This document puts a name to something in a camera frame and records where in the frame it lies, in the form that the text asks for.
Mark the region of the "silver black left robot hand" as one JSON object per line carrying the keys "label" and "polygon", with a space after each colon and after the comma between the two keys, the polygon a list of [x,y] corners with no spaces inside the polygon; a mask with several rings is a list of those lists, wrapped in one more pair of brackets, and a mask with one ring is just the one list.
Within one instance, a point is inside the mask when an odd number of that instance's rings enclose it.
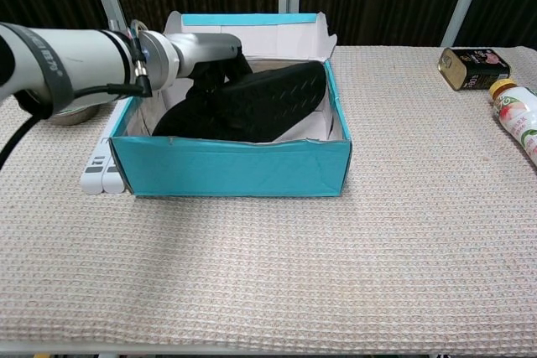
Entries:
{"label": "silver black left robot hand", "polygon": [[193,80],[195,93],[212,93],[226,80],[234,82],[253,73],[233,34],[166,34],[178,57],[177,79]]}

